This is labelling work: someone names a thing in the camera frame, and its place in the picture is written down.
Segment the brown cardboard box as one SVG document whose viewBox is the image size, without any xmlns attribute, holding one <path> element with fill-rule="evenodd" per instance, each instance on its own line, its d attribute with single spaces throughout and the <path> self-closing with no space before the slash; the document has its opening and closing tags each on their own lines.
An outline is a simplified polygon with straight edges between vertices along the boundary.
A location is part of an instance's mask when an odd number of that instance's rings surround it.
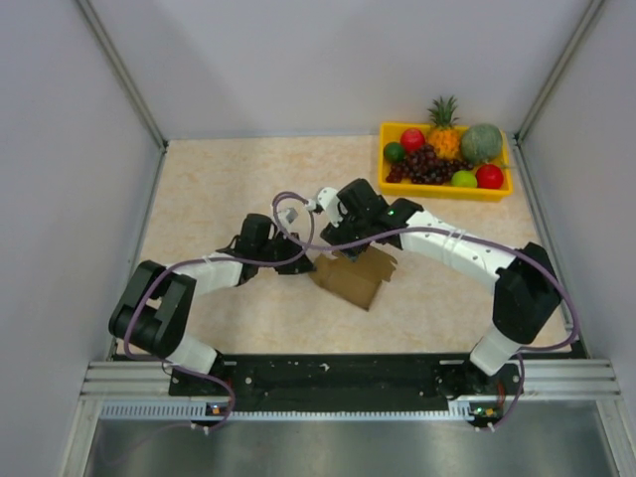
<svg viewBox="0 0 636 477">
<path fill-rule="evenodd" d="M 321 253 L 309 276 L 318 287 L 369 311 L 381 285 L 391 281 L 397 265 L 392 255 L 370 246 L 356 259 L 340 251 Z"/>
</svg>

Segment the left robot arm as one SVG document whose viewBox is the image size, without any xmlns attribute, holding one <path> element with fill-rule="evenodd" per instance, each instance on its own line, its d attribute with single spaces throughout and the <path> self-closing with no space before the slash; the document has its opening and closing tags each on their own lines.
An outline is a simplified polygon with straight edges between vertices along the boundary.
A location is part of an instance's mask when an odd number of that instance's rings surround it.
<svg viewBox="0 0 636 477">
<path fill-rule="evenodd" d="M 222 354 L 186 332 L 195 298 L 246 284 L 262 268 L 280 275 L 315 270 L 294 241 L 262 214 L 249 214 L 229 245 L 202 258 L 162 265 L 138 264 L 108 322 L 108 332 L 150 356 L 191 371 L 191 382 L 214 394 L 226 376 Z"/>
</svg>

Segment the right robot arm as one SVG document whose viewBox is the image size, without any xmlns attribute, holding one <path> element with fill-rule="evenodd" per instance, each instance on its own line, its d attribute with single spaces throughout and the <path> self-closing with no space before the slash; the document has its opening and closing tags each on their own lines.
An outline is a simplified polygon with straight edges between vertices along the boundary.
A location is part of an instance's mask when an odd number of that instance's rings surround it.
<svg viewBox="0 0 636 477">
<path fill-rule="evenodd" d="M 492 294 L 492 323 L 463 370 L 466 386 L 475 393 L 499 383 L 500 369 L 535 341 L 561 303 L 548 254 L 536 243 L 508 248 L 477 238 L 409 199 L 388 203 L 365 179 L 341 190 L 323 188 L 315 201 L 329 221 L 322 240 L 339 246 L 348 258 L 357 258 L 373 241 L 389 244 L 438 260 Z"/>
</svg>

